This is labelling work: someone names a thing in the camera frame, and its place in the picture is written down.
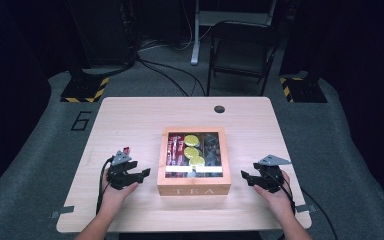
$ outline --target person's arm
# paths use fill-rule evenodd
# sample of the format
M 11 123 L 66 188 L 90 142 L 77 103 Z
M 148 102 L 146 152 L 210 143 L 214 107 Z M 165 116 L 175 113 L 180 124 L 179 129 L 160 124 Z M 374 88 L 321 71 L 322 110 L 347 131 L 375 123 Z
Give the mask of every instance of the person's arm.
M 107 186 L 106 178 L 103 178 L 103 189 Z M 120 211 L 126 197 L 132 193 L 137 187 L 138 183 L 133 183 L 130 186 L 117 190 L 108 186 L 104 192 L 101 208 L 94 219 L 82 230 L 76 239 L 104 239 L 107 234 L 108 228 L 112 221 Z
M 282 171 L 285 181 L 289 183 L 289 176 Z M 287 183 L 283 184 L 284 188 L 289 191 Z M 295 218 L 291 210 L 291 202 L 283 190 L 271 193 L 258 185 L 254 185 L 255 191 L 267 200 L 270 210 L 279 221 L 280 226 L 285 234 L 287 240 L 307 240 L 312 239 L 310 234 L 302 227 L 302 225 Z

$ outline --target orange box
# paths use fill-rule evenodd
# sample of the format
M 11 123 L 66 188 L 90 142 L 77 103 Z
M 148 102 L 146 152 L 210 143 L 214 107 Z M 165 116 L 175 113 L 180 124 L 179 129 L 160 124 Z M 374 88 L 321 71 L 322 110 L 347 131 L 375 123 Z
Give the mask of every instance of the orange box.
M 227 195 L 231 178 L 221 127 L 171 127 L 162 135 L 161 196 Z

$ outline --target table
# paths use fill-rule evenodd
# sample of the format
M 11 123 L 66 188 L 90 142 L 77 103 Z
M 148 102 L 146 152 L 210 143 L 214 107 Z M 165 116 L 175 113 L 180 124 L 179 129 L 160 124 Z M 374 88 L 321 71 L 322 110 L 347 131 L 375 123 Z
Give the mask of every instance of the table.
M 195 0 L 195 39 L 192 50 L 191 64 L 198 64 L 199 57 L 199 27 L 213 26 L 224 20 L 244 21 L 251 23 L 270 25 L 277 0 L 271 1 L 268 13 L 241 13 L 241 12 L 221 12 L 221 11 L 200 11 L 199 0 Z
M 215 106 L 224 113 L 216 113 Z M 221 126 L 225 129 L 232 185 L 225 196 L 161 197 L 158 157 L 165 127 Z M 80 232 L 95 216 L 104 162 L 131 148 L 138 167 L 151 168 L 126 200 L 110 232 L 241 231 L 279 229 L 267 203 L 249 187 L 240 170 L 258 175 L 252 163 L 273 154 L 290 160 L 273 107 L 265 97 L 111 97 L 102 102 L 64 206 L 59 232 Z M 282 165 L 291 178 L 296 205 L 305 204 L 293 165 Z M 311 226 L 308 212 L 298 221 Z

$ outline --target hand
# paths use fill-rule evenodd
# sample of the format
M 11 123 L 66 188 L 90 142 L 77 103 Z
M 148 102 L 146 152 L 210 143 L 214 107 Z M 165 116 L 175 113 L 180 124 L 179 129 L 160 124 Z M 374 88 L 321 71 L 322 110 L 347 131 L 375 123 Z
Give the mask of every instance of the hand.
M 104 195 L 99 211 L 104 211 L 107 214 L 113 213 L 113 217 L 115 217 L 115 215 L 120 211 L 124 200 L 138 187 L 139 184 L 135 182 L 121 190 L 117 190 L 111 187 L 111 185 L 108 185 L 107 175 L 108 169 L 105 169 L 104 177 L 102 178 L 102 189 L 106 189 L 103 190 Z
M 282 170 L 282 175 L 285 180 L 283 183 L 283 187 L 288 191 L 288 193 L 291 195 L 292 193 L 290 192 L 289 189 L 289 176 Z M 291 211 L 291 202 L 286 195 L 286 193 L 280 189 L 279 191 L 275 193 L 271 193 L 262 187 L 258 185 L 254 185 L 255 191 L 262 196 L 264 199 L 267 200 L 269 203 L 269 208 L 273 212 L 273 214 L 276 216 L 276 218 L 279 220 L 283 218 L 285 215 L 290 215 L 292 213 Z

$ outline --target forearm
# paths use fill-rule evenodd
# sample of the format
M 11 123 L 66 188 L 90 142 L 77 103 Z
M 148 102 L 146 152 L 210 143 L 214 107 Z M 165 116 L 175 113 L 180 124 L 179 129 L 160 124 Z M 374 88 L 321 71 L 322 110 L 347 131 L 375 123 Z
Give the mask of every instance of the forearm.
M 114 214 L 99 212 L 98 215 L 96 215 L 95 218 L 76 237 L 76 239 L 104 239 L 113 219 Z
M 280 225 L 282 226 L 286 240 L 312 239 L 310 234 L 308 234 L 307 230 L 302 227 L 302 225 L 298 222 L 298 220 L 292 213 L 285 214 L 284 216 L 279 216 L 278 220 Z

